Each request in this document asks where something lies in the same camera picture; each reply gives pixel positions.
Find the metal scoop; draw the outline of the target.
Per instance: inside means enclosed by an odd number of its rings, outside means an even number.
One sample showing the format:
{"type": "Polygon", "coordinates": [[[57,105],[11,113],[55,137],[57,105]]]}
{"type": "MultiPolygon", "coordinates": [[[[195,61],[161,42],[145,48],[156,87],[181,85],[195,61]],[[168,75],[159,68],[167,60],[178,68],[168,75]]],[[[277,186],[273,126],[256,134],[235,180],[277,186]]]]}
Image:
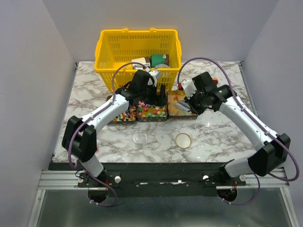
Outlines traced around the metal scoop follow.
{"type": "Polygon", "coordinates": [[[191,112],[191,107],[183,100],[176,103],[176,108],[184,112],[191,112]]]}

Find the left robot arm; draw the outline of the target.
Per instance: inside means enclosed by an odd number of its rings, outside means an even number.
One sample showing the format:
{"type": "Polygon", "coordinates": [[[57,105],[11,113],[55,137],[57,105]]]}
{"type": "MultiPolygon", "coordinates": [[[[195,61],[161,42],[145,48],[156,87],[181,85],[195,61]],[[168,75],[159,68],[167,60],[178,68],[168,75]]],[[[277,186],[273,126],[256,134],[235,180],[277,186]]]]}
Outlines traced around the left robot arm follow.
{"type": "Polygon", "coordinates": [[[72,116],[68,120],[62,147],[68,151],[68,156],[75,156],[90,173],[89,182],[93,186],[99,187],[105,181],[105,168],[95,154],[98,133],[115,117],[138,105],[140,101],[149,105],[166,105],[164,85],[161,86],[160,94],[157,94],[157,80],[160,76],[158,70],[138,70],[133,79],[117,89],[101,107],[81,118],[72,116]]]}

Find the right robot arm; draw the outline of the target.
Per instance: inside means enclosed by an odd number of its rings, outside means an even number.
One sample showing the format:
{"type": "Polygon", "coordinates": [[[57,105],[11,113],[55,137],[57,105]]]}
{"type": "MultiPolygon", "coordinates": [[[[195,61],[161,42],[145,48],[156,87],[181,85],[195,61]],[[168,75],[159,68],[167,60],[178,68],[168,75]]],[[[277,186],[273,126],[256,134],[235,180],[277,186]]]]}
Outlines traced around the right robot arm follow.
{"type": "Polygon", "coordinates": [[[185,79],[180,85],[191,112],[200,115],[207,108],[221,112],[244,133],[256,150],[251,156],[222,165],[218,173],[221,184],[229,185],[240,175],[265,176],[286,161],[287,152],[283,146],[289,147],[290,138],[267,127],[228,85],[218,87],[208,72],[185,79]]]}

